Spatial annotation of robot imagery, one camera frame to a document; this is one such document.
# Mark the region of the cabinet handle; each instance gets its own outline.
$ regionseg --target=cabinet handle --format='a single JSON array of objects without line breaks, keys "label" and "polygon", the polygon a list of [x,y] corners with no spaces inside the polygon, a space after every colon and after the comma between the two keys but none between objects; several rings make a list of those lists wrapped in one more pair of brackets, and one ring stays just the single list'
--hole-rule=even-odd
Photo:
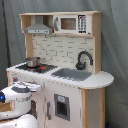
[{"label": "cabinet handle", "polygon": [[49,114],[50,102],[47,103],[47,117],[48,120],[51,120],[51,115]]},{"label": "cabinet handle", "polygon": [[58,31],[57,22],[58,22],[58,17],[56,17],[54,20],[54,28],[56,31]]}]

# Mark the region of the cabinet door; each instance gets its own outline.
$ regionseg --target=cabinet door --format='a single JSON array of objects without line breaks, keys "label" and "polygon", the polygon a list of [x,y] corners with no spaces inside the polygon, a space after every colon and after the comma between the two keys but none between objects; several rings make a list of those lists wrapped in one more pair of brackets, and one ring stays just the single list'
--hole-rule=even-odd
[{"label": "cabinet door", "polygon": [[81,90],[45,81],[47,128],[82,128]]},{"label": "cabinet door", "polygon": [[55,15],[55,33],[78,33],[78,15]]}]

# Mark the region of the toy kitchen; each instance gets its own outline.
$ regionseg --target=toy kitchen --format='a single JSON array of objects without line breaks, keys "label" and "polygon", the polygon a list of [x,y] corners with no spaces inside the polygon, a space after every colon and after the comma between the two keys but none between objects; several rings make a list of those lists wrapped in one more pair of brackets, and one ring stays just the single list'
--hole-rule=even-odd
[{"label": "toy kitchen", "polygon": [[104,128],[105,87],[114,77],[101,71],[101,12],[20,17],[27,59],[7,69],[8,85],[41,85],[32,93],[39,128]]}]

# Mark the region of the microwave door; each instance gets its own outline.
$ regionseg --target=microwave door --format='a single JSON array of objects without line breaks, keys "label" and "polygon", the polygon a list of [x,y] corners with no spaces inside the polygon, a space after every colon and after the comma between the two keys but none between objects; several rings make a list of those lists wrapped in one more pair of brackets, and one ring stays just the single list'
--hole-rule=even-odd
[{"label": "microwave door", "polygon": [[55,20],[55,33],[78,33],[78,15],[58,15]]}]

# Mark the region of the faucet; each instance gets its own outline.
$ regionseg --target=faucet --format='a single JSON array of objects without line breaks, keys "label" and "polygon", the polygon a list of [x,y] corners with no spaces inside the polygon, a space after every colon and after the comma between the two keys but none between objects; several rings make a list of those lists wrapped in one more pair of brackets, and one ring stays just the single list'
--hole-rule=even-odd
[{"label": "faucet", "polygon": [[80,58],[81,58],[81,56],[82,56],[83,54],[86,54],[86,55],[89,57],[89,59],[90,59],[90,65],[93,65],[92,56],[91,56],[88,52],[82,51],[82,52],[80,52],[79,55],[78,55],[78,63],[76,64],[77,70],[83,70],[83,69],[85,69],[85,63],[82,64],[82,63],[80,62]]}]

